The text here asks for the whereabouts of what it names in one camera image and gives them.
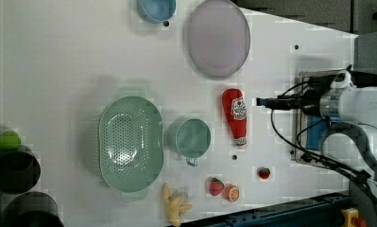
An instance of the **bottle label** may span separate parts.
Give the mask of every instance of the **bottle label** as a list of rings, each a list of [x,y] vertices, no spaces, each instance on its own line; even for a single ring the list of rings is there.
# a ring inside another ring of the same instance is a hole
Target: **bottle label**
[[[231,115],[234,116],[235,120],[244,120],[247,118],[247,107],[242,97],[232,100]]]
[[[235,144],[236,145],[245,145],[247,143],[247,138],[246,137],[241,137],[239,139],[235,139]]]

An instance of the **tabletop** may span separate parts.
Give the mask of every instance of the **tabletop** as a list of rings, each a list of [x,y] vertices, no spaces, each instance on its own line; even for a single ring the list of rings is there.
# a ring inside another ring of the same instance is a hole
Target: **tabletop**
[[[232,76],[212,79],[196,69],[185,45],[187,21],[201,2],[178,1],[165,27],[143,21],[136,0],[0,1],[0,122],[39,158],[42,175],[32,190],[55,199],[65,226],[168,225],[163,183],[188,194],[194,208],[185,222],[348,189],[342,176],[292,161],[270,111],[256,107],[255,98],[282,93],[301,71],[346,68],[356,36],[242,9],[251,34],[247,61]],[[98,165],[100,115],[131,86],[145,89],[158,107],[164,134],[181,116],[203,119],[212,132],[197,167],[164,141],[162,173],[139,201],[123,200]],[[232,87],[243,91],[248,108],[245,150],[233,143],[221,107]],[[293,119],[276,112],[289,139]],[[256,176],[260,166],[272,169],[267,182]],[[238,185],[239,201],[211,196],[211,177]]]

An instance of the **black container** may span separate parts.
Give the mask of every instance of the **black container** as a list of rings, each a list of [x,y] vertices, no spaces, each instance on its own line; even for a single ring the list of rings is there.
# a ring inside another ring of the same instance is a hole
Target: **black container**
[[[21,194],[31,189],[41,176],[41,166],[32,151],[21,145],[0,151],[0,191]]]
[[[63,227],[58,206],[42,192],[28,192],[6,208],[2,227]]]

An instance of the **red fruit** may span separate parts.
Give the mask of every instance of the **red fruit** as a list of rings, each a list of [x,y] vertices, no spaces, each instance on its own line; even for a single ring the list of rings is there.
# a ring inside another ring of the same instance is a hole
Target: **red fruit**
[[[217,178],[213,178],[211,181],[210,191],[212,196],[217,196],[224,189],[224,184]]]
[[[260,178],[266,180],[268,178],[268,176],[270,176],[270,169],[268,169],[266,167],[262,168],[262,169],[259,170],[258,174],[259,174]]]

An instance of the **ketchup bottle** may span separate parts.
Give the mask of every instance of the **ketchup bottle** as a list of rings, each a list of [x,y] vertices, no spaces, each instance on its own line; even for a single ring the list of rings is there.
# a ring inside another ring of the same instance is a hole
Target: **ketchup bottle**
[[[222,96],[224,114],[239,148],[247,147],[247,107],[239,89],[229,89]]]

